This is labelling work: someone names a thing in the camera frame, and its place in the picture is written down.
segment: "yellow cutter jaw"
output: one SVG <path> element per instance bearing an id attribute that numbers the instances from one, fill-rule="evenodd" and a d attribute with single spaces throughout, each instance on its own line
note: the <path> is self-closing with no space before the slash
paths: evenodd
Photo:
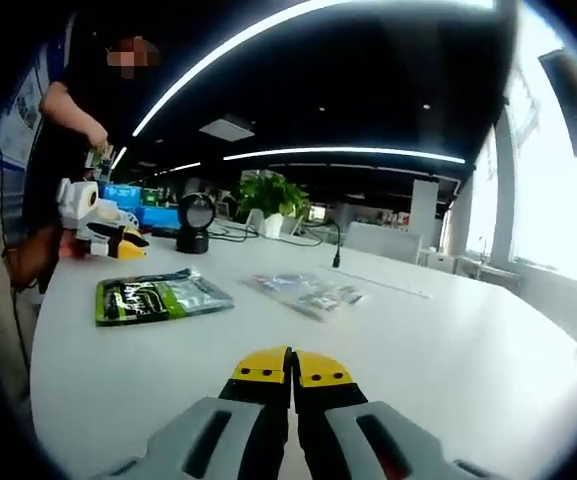
<path id="1" fill-rule="evenodd" d="M 286 348 L 283 345 L 248 355 L 239 362 L 231 378 L 247 382 L 283 383 Z"/>
<path id="2" fill-rule="evenodd" d="M 302 387 L 332 387 L 353 383 L 348 371 L 337 360 L 302 350 L 295 350 L 295 353 L 299 358 L 299 384 Z"/>

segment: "white table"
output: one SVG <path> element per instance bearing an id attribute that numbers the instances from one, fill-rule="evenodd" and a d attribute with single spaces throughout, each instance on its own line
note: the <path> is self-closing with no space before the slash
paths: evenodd
<path id="1" fill-rule="evenodd" d="M 577 347 L 503 288 L 366 253 L 252 239 L 206 255 L 152 239 L 148 256 L 59 262 L 41 309 L 31 369 L 33 418 L 48 453 L 84 478 L 143 453 L 157 429 L 217 396 L 237 362 L 282 344 L 330 355 L 370 400 L 437 436 L 447 459 L 529 478 L 577 432 Z M 234 309 L 152 325 L 96 328 L 97 282 L 196 266 Z M 253 273 L 316 272 L 367 293 L 353 315 L 318 323 L 249 289 Z M 295 418 L 281 478 L 308 478 Z"/>

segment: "yellow part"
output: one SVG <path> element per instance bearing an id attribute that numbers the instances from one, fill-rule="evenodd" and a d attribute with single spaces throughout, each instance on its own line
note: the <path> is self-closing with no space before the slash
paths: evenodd
<path id="1" fill-rule="evenodd" d="M 124 233 L 132 233 L 133 235 L 135 235 L 139 238 L 144 238 L 144 236 L 141 234 L 141 232 L 139 230 L 135 230 L 134 228 L 126 227 L 126 228 L 124 228 Z"/>
<path id="2" fill-rule="evenodd" d="M 337 360 L 301 350 L 296 350 L 296 353 L 301 370 L 299 384 L 302 387 L 331 387 L 353 383 L 348 371 Z"/>
<path id="3" fill-rule="evenodd" d="M 287 348 L 283 345 L 251 353 L 239 362 L 231 378 L 247 382 L 283 383 L 284 358 Z"/>
<path id="4" fill-rule="evenodd" d="M 134 243 L 130 243 L 126 240 L 122 240 L 117 246 L 117 258 L 119 260 L 130 260 L 132 258 L 141 258 L 144 256 L 146 256 L 146 252 Z"/>

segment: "black ceiling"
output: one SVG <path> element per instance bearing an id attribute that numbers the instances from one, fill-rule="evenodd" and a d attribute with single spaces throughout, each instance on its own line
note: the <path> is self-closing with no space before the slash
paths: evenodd
<path id="1" fill-rule="evenodd" d="M 414 2 L 401 7 L 386 0 L 308 13 L 217 60 L 131 137 L 168 86 L 204 55 L 295 3 L 203 1 L 142 10 L 144 36 L 158 47 L 162 62 L 149 67 L 138 98 L 126 99 L 126 109 L 106 126 L 111 141 L 128 146 L 116 178 L 201 162 L 174 175 L 229 183 L 246 168 L 315 163 L 319 166 L 273 168 L 329 201 L 365 193 L 366 203 L 395 202 L 411 195 L 414 178 L 434 177 L 440 201 L 449 202 L 471 174 L 503 104 L 514 15 L 500 10 L 512 2 L 498 2 L 503 7 L 493 12 L 446 2 L 438 2 L 441 8 L 411 6 Z M 248 122 L 255 136 L 231 143 L 199 132 L 225 115 Z M 334 145 L 432 152 L 466 163 L 330 153 L 222 160 L 258 150 Z"/>

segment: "person's hand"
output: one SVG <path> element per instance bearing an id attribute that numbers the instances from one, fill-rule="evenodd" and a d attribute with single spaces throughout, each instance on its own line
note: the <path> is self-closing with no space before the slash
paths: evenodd
<path id="1" fill-rule="evenodd" d="M 85 245 L 77 240 L 73 230 L 64 230 L 59 240 L 59 258 L 74 257 L 83 258 L 86 256 Z"/>
<path id="2" fill-rule="evenodd" d="M 103 152 L 108 148 L 108 132 L 106 132 L 106 129 L 102 127 L 99 122 L 95 121 L 91 123 L 86 137 L 88 137 L 90 146 L 95 150 Z"/>

